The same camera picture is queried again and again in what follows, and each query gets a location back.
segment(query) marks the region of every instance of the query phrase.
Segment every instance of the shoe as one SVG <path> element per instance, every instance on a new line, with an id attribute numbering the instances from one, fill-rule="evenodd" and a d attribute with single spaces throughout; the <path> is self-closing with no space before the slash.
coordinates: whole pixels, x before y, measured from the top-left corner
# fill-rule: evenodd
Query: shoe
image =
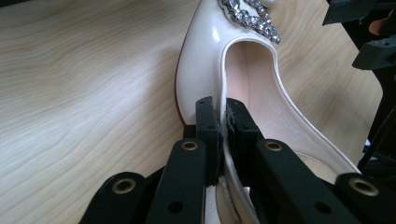
<path id="1" fill-rule="evenodd" d="M 230 22 L 226 10 L 219 6 L 223 6 L 223 2 L 233 0 L 202 0 L 184 40 L 175 83 L 177 109 L 182 121 L 194 124 L 195 102 L 212 96 L 221 128 L 227 133 L 226 98 L 234 98 L 247 106 L 265 138 L 289 145 L 316 176 L 333 183 L 340 174 L 358 173 L 356 166 L 289 98 L 278 73 L 276 50 L 271 41 L 257 29 L 242 28 Z M 229 174 L 226 181 L 236 185 L 230 191 L 249 207 L 233 168 L 227 136 L 223 150 L 224 173 Z M 240 209 L 245 210 L 239 211 L 244 215 L 238 212 L 240 217 L 250 217 L 250 213 L 254 213 L 254 209 Z"/>

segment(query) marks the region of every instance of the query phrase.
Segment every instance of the shoe lining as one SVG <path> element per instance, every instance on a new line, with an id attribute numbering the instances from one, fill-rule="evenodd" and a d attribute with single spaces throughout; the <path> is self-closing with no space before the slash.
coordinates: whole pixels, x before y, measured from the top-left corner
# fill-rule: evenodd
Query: shoe lining
<path id="1" fill-rule="evenodd" d="M 225 69 L 227 97 L 247 106 L 264 137 L 285 142 L 318 177 L 333 183 L 336 172 L 329 166 L 342 161 L 327 153 L 333 148 L 290 105 L 279 86 L 271 51 L 255 42 L 235 43 L 227 51 Z M 320 155 L 329 158 L 318 159 Z"/>

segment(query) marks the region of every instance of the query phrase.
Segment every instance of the black plastic bracket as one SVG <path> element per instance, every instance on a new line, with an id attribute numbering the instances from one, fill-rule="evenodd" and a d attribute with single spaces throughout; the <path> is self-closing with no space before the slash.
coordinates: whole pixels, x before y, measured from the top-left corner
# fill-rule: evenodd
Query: black plastic bracket
<path id="1" fill-rule="evenodd" d="M 332 0 L 323 25 L 354 21 L 366 17 L 372 10 L 393 8 L 396 3 L 391 0 Z"/>
<path id="2" fill-rule="evenodd" d="M 27 2 L 29 0 L 2 0 L 0 1 L 0 7 L 8 7 L 22 2 Z"/>
<path id="3" fill-rule="evenodd" d="M 203 98 L 195 103 L 196 138 L 203 141 L 206 154 L 206 185 L 216 185 L 219 177 L 222 141 L 218 116 L 213 108 L 212 97 Z"/>
<path id="4" fill-rule="evenodd" d="M 145 177 L 139 174 L 125 172 L 111 176 L 92 198 L 80 223 L 132 223 L 138 220 L 146 187 Z"/>
<path id="5" fill-rule="evenodd" d="M 283 142 L 259 141 L 254 161 L 276 198 L 278 223 L 359 223 Z"/>
<path id="6" fill-rule="evenodd" d="M 339 175 L 333 191 L 361 223 L 396 222 L 395 192 L 368 176 Z"/>
<path id="7" fill-rule="evenodd" d="M 194 139 L 175 143 L 145 223 L 203 223 L 206 146 Z"/>
<path id="8" fill-rule="evenodd" d="M 233 163 L 243 186 L 252 182 L 253 158 L 256 143 L 263 139 L 259 127 L 245 105 L 235 99 L 227 99 L 228 142 Z"/>
<path id="9" fill-rule="evenodd" d="M 364 44 L 352 66 L 362 70 L 396 66 L 396 36 Z"/>

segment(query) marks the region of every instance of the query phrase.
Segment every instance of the screw hole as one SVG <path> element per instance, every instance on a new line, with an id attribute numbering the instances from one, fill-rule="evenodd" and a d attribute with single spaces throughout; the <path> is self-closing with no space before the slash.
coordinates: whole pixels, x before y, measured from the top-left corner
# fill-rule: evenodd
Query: screw hole
<path id="1" fill-rule="evenodd" d="M 327 215 L 332 213 L 332 209 L 326 203 L 315 203 L 314 206 L 320 213 Z"/>
<path id="2" fill-rule="evenodd" d="M 265 143 L 265 147 L 272 151 L 280 151 L 282 150 L 282 146 L 275 142 L 267 142 Z"/>
<path id="3" fill-rule="evenodd" d="M 379 190 L 376 186 L 357 177 L 350 178 L 348 183 L 349 186 L 354 190 L 367 196 L 374 197 L 379 193 Z"/>
<path id="4" fill-rule="evenodd" d="M 195 150 L 198 148 L 198 144 L 196 142 L 185 142 L 181 144 L 181 147 L 185 150 Z"/>
<path id="5" fill-rule="evenodd" d="M 172 202 L 168 205 L 168 211 L 173 214 L 180 213 L 183 210 L 183 203 L 181 202 Z"/>
<path id="6" fill-rule="evenodd" d="M 136 182 L 134 182 L 131 178 L 124 178 L 113 184 L 113 192 L 116 194 L 124 194 L 133 190 L 136 186 Z"/>

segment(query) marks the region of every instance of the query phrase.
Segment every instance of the light wood grain surface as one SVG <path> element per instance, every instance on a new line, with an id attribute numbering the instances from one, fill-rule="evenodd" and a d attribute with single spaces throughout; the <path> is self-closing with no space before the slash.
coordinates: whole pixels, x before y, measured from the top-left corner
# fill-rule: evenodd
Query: light wood grain surface
<path id="1" fill-rule="evenodd" d="M 174 74 L 198 1 L 31 1 L 0 8 L 0 223 L 77 223 L 123 171 L 165 165 L 182 125 Z M 287 91 L 358 161 L 381 97 L 323 0 L 271 9 Z"/>

